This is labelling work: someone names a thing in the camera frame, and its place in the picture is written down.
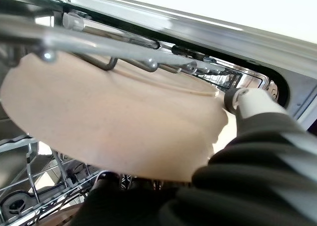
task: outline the wire rack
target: wire rack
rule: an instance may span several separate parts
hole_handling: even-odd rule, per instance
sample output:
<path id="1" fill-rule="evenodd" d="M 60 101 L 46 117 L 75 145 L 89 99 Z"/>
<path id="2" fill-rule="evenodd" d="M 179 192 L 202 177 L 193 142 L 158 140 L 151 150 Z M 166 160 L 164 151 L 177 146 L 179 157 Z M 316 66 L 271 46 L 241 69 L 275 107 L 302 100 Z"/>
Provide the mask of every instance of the wire rack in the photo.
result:
<path id="1" fill-rule="evenodd" d="M 18 186 L 23 182 L 29 182 L 32 194 L 27 194 L 26 192 L 21 193 L 21 191 L 14 191 L 8 194 L 0 204 L 0 226 L 8 225 L 33 225 L 39 220 L 51 215 L 59 210 L 61 210 L 68 203 L 73 202 L 74 204 L 80 203 L 79 198 L 85 199 L 87 193 L 93 186 L 93 182 L 100 170 L 95 170 L 91 172 L 89 166 L 85 163 L 81 163 L 86 171 L 84 175 L 80 178 L 71 178 L 65 170 L 65 166 L 74 162 L 74 159 L 65 159 L 61 157 L 55 151 L 52 151 L 52 158 L 57 164 L 53 166 L 46 166 L 44 170 L 40 172 L 31 172 L 31 164 L 34 162 L 36 155 L 34 156 L 34 151 L 32 150 L 31 144 L 37 143 L 38 141 L 28 135 L 19 136 L 14 139 L 5 139 L 0 141 L 0 153 L 4 151 L 9 151 L 12 149 L 20 147 L 28 147 L 26 153 L 26 166 L 25 170 L 27 177 L 24 179 L 17 180 L 11 184 L 0 189 L 0 194 L 3 194 L 6 190 L 11 189 L 14 186 Z M 58 169 L 60 172 L 60 180 L 54 185 L 49 187 L 44 191 L 44 194 L 38 192 L 36 188 L 35 181 L 39 179 L 43 174 L 48 171 Z M 23 202 L 20 199 L 20 195 L 25 195 L 24 197 L 30 197 L 29 203 Z M 10 205 L 6 205 L 6 200 L 10 199 Z M 9 211 L 11 216 L 8 217 L 6 212 Z"/>

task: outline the rack tine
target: rack tine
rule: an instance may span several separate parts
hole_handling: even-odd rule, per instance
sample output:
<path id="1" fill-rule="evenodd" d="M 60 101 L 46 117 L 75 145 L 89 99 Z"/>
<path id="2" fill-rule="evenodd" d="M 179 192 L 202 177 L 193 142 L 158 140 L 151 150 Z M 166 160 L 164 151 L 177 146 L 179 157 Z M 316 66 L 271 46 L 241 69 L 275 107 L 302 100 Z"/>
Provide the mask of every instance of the rack tine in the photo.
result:
<path id="1" fill-rule="evenodd" d="M 160 64 L 158 67 L 165 71 L 175 73 L 175 74 L 179 73 L 182 70 L 180 67 L 172 67 L 172 66 L 167 66 L 163 64 Z"/>
<path id="2" fill-rule="evenodd" d="M 65 184 L 66 187 L 68 187 L 68 183 L 67 183 L 67 174 L 66 174 L 66 171 L 64 169 L 64 166 L 63 164 L 61 163 L 61 160 L 60 158 L 58 157 L 58 154 L 56 151 L 52 150 L 52 154 L 57 162 L 57 165 L 59 167 L 59 170 L 60 170 L 60 174 L 61 174 L 61 177 L 63 179 L 63 182 Z"/>
<path id="3" fill-rule="evenodd" d="M 32 173 L 31 173 L 31 154 L 32 154 L 32 147 L 31 147 L 31 144 L 29 143 L 28 144 L 28 152 L 26 154 L 26 171 L 27 171 L 27 174 L 28 174 L 28 178 L 29 178 L 29 181 L 30 181 L 30 184 L 31 184 L 31 187 L 33 189 L 33 193 L 35 195 L 35 198 L 36 198 L 36 201 L 37 203 L 39 204 L 40 203 L 40 198 L 38 196 L 38 193 L 36 191 L 36 187 L 35 187 L 35 184 L 34 184 L 34 181 L 33 181 L 33 176 L 32 176 Z"/>

